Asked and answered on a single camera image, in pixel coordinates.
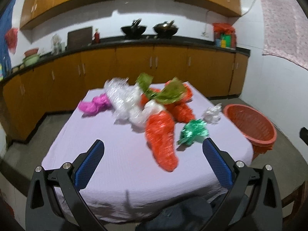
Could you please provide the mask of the green foil wrapper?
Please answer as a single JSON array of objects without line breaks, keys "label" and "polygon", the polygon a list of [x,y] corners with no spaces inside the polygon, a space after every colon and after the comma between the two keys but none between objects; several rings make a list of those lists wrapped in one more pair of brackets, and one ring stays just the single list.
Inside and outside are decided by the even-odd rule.
[{"label": "green foil wrapper", "polygon": [[177,144],[191,146],[195,142],[203,142],[207,137],[207,123],[202,119],[193,119],[182,128]]}]

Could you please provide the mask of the long red plastic bag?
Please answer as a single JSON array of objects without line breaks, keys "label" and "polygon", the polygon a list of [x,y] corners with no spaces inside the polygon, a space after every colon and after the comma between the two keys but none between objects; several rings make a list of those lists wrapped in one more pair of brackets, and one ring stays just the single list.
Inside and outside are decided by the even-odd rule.
[{"label": "long red plastic bag", "polygon": [[173,172],[178,166],[174,151],[174,120],[167,111],[151,115],[146,123],[145,136],[152,155],[160,168]]}]

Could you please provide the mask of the white plastic bag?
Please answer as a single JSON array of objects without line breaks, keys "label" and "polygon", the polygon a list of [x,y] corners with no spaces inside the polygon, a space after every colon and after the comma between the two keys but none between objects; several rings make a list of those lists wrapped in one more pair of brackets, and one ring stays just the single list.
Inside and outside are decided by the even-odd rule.
[{"label": "white plastic bag", "polygon": [[155,100],[147,102],[142,109],[140,106],[133,106],[129,110],[129,121],[137,128],[145,128],[146,122],[151,115],[158,114],[164,111],[165,107]]}]

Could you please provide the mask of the bubble wrap sheet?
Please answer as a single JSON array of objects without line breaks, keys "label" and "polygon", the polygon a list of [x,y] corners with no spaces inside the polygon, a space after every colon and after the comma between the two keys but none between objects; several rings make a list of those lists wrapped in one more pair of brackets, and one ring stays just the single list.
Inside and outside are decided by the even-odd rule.
[{"label": "bubble wrap sheet", "polygon": [[138,84],[129,85],[128,78],[107,80],[103,89],[111,102],[113,115],[117,120],[129,120],[131,110],[139,109],[142,89]]}]

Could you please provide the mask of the olive green plastic bag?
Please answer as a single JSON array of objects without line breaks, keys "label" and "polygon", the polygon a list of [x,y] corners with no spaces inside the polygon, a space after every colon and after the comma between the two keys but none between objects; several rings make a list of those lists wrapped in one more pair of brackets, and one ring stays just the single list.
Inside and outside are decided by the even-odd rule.
[{"label": "olive green plastic bag", "polygon": [[177,77],[173,78],[162,90],[157,92],[150,87],[152,81],[153,76],[147,73],[141,73],[136,79],[136,84],[141,88],[148,100],[155,100],[162,105],[168,105],[184,99],[187,94],[186,87]]}]

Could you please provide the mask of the red plastic basket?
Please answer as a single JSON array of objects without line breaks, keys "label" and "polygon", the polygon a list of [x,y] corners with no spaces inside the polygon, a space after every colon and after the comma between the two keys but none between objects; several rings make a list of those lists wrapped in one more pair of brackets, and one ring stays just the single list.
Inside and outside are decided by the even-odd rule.
[{"label": "red plastic basket", "polygon": [[261,112],[242,104],[228,104],[224,107],[223,113],[252,144],[254,159],[273,149],[277,131]]}]

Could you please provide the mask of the silver foil wrapper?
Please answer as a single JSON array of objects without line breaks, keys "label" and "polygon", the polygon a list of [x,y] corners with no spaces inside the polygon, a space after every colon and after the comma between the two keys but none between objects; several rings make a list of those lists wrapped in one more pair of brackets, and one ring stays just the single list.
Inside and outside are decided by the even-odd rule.
[{"label": "silver foil wrapper", "polygon": [[206,109],[202,114],[202,118],[207,124],[217,124],[221,119],[221,111],[222,105],[218,103]]}]

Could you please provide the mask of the crumpled red plastic bag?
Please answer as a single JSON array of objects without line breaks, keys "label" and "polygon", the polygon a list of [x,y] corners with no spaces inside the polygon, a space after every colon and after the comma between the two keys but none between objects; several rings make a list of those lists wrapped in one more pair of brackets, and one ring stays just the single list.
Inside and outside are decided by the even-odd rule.
[{"label": "crumpled red plastic bag", "polygon": [[166,96],[168,102],[180,103],[189,101],[193,93],[190,87],[182,83],[177,77],[169,80],[162,90],[163,95]]}]

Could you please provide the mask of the pink floral curtain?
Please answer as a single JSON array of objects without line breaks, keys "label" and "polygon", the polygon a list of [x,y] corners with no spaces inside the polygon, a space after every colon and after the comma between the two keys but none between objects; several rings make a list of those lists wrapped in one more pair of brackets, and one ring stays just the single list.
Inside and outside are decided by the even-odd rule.
[{"label": "pink floral curtain", "polygon": [[296,0],[260,0],[264,18],[264,55],[307,69],[307,17]]}]

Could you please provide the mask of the glass jar with bag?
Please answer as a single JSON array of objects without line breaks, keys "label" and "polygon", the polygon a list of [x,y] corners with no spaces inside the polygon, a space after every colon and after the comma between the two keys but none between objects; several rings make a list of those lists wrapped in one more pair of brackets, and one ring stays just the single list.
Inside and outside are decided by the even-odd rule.
[{"label": "glass jar with bag", "polygon": [[62,41],[62,38],[55,34],[51,38],[52,54],[57,55],[65,51],[65,42]]}]

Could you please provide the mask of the red bag with containers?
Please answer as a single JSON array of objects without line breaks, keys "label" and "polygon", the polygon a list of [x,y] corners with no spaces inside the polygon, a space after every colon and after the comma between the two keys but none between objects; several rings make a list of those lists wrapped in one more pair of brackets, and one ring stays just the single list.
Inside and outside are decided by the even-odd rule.
[{"label": "red bag with containers", "polygon": [[236,49],[236,31],[228,23],[213,23],[215,46],[225,49]]}]

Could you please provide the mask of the dark cutting board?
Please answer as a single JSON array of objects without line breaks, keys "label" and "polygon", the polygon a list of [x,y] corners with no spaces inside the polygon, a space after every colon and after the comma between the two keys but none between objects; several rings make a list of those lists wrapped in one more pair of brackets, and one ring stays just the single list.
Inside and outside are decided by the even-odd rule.
[{"label": "dark cutting board", "polygon": [[67,34],[67,49],[79,49],[92,44],[92,27],[70,31]]}]

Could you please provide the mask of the right black wok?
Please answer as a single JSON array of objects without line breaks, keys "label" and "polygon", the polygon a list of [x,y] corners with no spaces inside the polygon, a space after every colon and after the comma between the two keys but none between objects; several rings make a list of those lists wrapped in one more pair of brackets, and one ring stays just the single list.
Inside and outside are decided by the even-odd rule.
[{"label": "right black wok", "polygon": [[174,24],[174,21],[158,23],[153,27],[154,32],[158,38],[170,39],[178,32],[178,27]]}]

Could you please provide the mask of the left black wok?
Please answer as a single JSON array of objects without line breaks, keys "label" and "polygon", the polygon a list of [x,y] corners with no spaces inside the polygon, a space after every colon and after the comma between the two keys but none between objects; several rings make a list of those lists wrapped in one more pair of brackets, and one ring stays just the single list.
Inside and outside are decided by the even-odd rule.
[{"label": "left black wok", "polygon": [[140,39],[142,34],[146,31],[147,27],[140,25],[142,19],[136,19],[130,26],[121,27],[121,31],[124,33],[127,39]]}]

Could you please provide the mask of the hanging red plastic bag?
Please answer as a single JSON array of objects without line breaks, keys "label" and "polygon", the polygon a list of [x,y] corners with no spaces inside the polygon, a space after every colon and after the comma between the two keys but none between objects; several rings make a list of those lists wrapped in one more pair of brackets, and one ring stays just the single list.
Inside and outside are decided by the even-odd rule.
[{"label": "hanging red plastic bag", "polygon": [[16,52],[17,42],[18,42],[18,28],[11,28],[5,34],[5,41],[8,47],[8,50],[13,55]]}]

